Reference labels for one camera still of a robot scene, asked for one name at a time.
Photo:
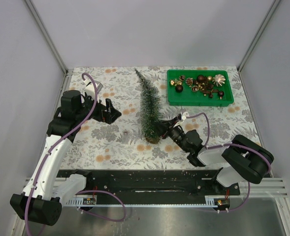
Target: floral tablecloth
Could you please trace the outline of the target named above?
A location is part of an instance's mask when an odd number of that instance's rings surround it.
[[[103,84],[100,99],[112,100],[122,116],[113,124],[93,119],[82,125],[74,143],[66,153],[61,169],[196,169],[186,159],[187,153],[170,139],[152,145],[142,137],[139,125],[140,84],[134,69],[150,78],[159,88],[165,119],[175,117],[182,109],[190,115],[205,112],[210,119],[209,146],[230,141],[242,134],[259,144],[252,114],[235,66],[160,66],[160,67],[78,67],[74,69],[69,89],[84,91],[81,79],[89,73]],[[166,98],[166,72],[169,69],[225,70],[228,72],[234,103],[228,107],[169,106]],[[186,120],[185,132],[196,129],[206,140],[207,123],[203,116]]]

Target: white wall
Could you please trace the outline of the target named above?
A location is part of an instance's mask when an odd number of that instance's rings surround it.
[[[238,65],[273,0],[33,0],[68,68]]]
[[[272,169],[290,197],[290,1],[283,1],[241,73]]]
[[[39,159],[63,74],[22,0],[0,0],[0,236]]]

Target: cable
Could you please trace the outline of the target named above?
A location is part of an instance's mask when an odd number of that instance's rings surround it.
[[[226,195],[225,195],[225,200],[228,199],[229,195],[230,195],[230,191],[229,191],[229,189],[227,189],[227,191],[226,191]]]
[[[81,75],[81,77],[82,77],[82,79],[83,80],[86,80],[84,77],[85,76],[87,76],[90,80],[91,80],[91,82],[92,82],[92,84],[93,84],[93,86],[94,86],[94,88],[95,88],[95,99],[94,99],[94,103],[93,103],[93,105],[92,105],[92,108],[91,108],[91,110],[89,111],[89,113],[88,113],[88,115],[82,120],[82,122],[80,122],[75,128],[73,128],[72,130],[70,130],[67,134],[65,134],[64,136],[62,136],[59,140],[57,140],[56,141],[56,143],[54,143],[51,147],[50,147],[50,149],[48,150],[48,153],[51,153],[52,152],[52,150],[62,141],[62,140],[64,140],[64,139],[66,139],[69,135],[71,135],[75,130],[77,130],[78,128],[80,128],[80,126],[86,121],[86,120],[88,120],[88,118],[91,116],[91,114],[92,114],[92,112],[94,111],[94,109],[95,109],[95,107],[96,107],[96,105],[97,105],[97,86],[96,86],[96,84],[95,84],[95,81],[93,80],[93,78],[88,74],[88,73],[82,73],[82,75]],[[41,173],[41,171],[42,171],[42,168],[43,168],[43,166],[44,166],[44,163],[45,163],[45,161],[46,161],[46,159],[48,158],[48,154],[46,154],[45,156],[44,156],[44,158],[43,158],[43,160],[42,160],[42,162],[41,162],[41,164],[40,164],[40,166],[39,166],[39,168],[38,168],[38,170],[37,170],[37,172],[36,172],[36,175],[35,175],[35,177],[34,177],[34,181],[33,181],[33,187],[31,188],[31,191],[30,191],[30,194],[29,194],[29,196],[28,196],[28,199],[27,199],[27,203],[26,203],[26,210],[25,210],[25,224],[26,224],[26,231],[27,231],[27,235],[28,236],[32,236],[32,234],[31,234],[31,231],[30,231],[30,228],[29,228],[29,216],[28,216],[28,214],[29,214],[29,207],[30,207],[30,202],[31,202],[31,198],[32,198],[32,195],[33,195],[33,192],[34,192],[34,188],[35,188],[35,186],[36,186],[36,184],[37,184],[37,180],[38,180],[38,178],[39,178],[39,176],[40,176],[40,173]]]
[[[209,141],[209,138],[210,138],[210,124],[209,124],[209,119],[208,119],[206,113],[201,112],[201,113],[199,113],[199,114],[197,114],[197,115],[190,116],[190,117],[187,117],[187,118],[188,118],[188,119],[191,119],[191,118],[195,118],[195,117],[198,117],[198,116],[201,116],[201,115],[204,115],[205,118],[206,118],[206,121],[207,121],[207,139],[206,139],[206,142],[205,142],[205,144],[204,144],[205,148],[207,148],[206,146],[207,146],[208,141]]]
[[[245,203],[248,202],[249,196],[250,196],[250,190],[251,190],[251,186],[250,186],[250,182],[248,182],[248,193],[247,193],[247,196],[245,197],[245,200],[239,206],[237,206],[237,207],[235,207],[233,209],[229,209],[229,212],[233,212],[233,211],[239,210],[240,208],[242,208],[244,206]],[[217,211],[213,211],[213,210],[203,210],[203,209],[199,209],[199,208],[197,208],[197,210],[203,211],[203,212],[217,213]]]
[[[256,155],[258,155],[260,158],[262,158],[262,160],[266,163],[266,165],[268,166],[268,170],[267,170],[267,173],[269,173],[271,171],[271,164],[269,163],[269,161],[265,158],[265,156],[263,156],[261,153],[259,153],[258,151],[252,149],[252,148],[249,148],[247,146],[243,146],[243,145],[239,145],[239,144],[223,144],[223,145],[216,145],[216,146],[212,146],[212,147],[207,147],[207,143],[209,141],[209,138],[210,138],[210,124],[209,124],[209,119],[207,117],[207,115],[202,112],[202,113],[199,113],[197,115],[194,115],[194,116],[190,116],[190,117],[187,117],[187,118],[195,118],[195,117],[198,117],[200,115],[204,115],[205,118],[206,118],[206,121],[207,121],[207,140],[205,142],[205,148],[206,149],[215,149],[215,148],[222,148],[222,147],[227,147],[227,146],[233,146],[233,147],[237,147],[237,148],[242,148],[242,149],[245,149],[247,151],[250,151]],[[229,211],[235,211],[235,210],[238,210],[240,209],[242,206],[244,206],[244,204],[249,200],[249,196],[250,196],[250,191],[251,191],[251,187],[250,187],[250,182],[248,182],[248,194],[245,198],[245,200],[243,201],[243,203],[236,207],[236,208],[233,208],[233,209],[230,209]]]
[[[127,214],[126,207],[123,204],[123,202],[118,197],[116,197],[113,193],[110,193],[110,192],[107,192],[107,191],[102,191],[102,190],[84,190],[84,191],[78,192],[77,195],[78,194],[84,194],[84,193],[105,193],[105,194],[108,194],[108,195],[112,196],[113,198],[115,198],[122,205],[124,216],[123,216],[123,218],[116,220],[116,219],[110,219],[110,218],[107,218],[105,216],[98,215],[98,214],[95,214],[95,213],[92,213],[92,212],[88,212],[86,210],[82,210],[83,212],[85,212],[85,213],[87,213],[89,215],[93,215],[93,216],[99,217],[99,218],[101,218],[103,220],[108,220],[108,221],[113,221],[113,222],[122,222],[122,221],[125,220],[126,214]]]
[[[271,171],[271,164],[269,163],[269,161],[265,158],[265,156],[263,156],[261,153],[259,153],[258,151],[252,149],[252,148],[249,148],[247,146],[243,146],[243,145],[239,145],[239,144],[223,144],[223,145],[216,145],[216,146],[212,146],[212,147],[207,147],[207,144],[208,144],[208,141],[209,141],[209,138],[210,138],[210,124],[209,124],[209,119],[207,117],[207,115],[204,113],[204,112],[201,112],[197,115],[193,115],[193,116],[189,116],[187,118],[195,118],[195,117],[198,117],[200,115],[204,115],[205,118],[206,118],[206,121],[207,121],[207,139],[206,139],[206,142],[204,144],[205,148],[206,149],[214,149],[214,148],[221,148],[221,147],[226,147],[226,146],[234,146],[234,147],[237,147],[237,148],[242,148],[242,149],[245,149],[247,151],[250,151],[256,155],[258,155],[260,158],[262,158],[262,160],[266,163],[266,165],[268,166],[268,171],[267,173],[269,173]]]

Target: artificial pine tree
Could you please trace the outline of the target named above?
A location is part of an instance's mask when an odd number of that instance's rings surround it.
[[[158,89],[138,70],[136,74],[142,87],[140,94],[140,125],[141,132],[151,144],[157,144],[160,136],[156,133],[155,124],[162,119],[161,102]]]

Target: plastic tray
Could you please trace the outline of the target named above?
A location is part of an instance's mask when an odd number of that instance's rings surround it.
[[[204,96],[200,91],[192,92],[191,88],[183,82],[183,91],[176,92],[175,87],[170,85],[170,80],[178,80],[180,75],[185,75],[185,78],[196,79],[198,75],[212,76],[221,74],[226,81],[222,87],[214,86],[214,89],[219,89],[225,92],[222,99],[215,93],[213,98]],[[228,74],[225,70],[168,70],[167,71],[167,95],[168,102],[171,106],[216,106],[226,107],[233,103],[233,95],[229,83]]]

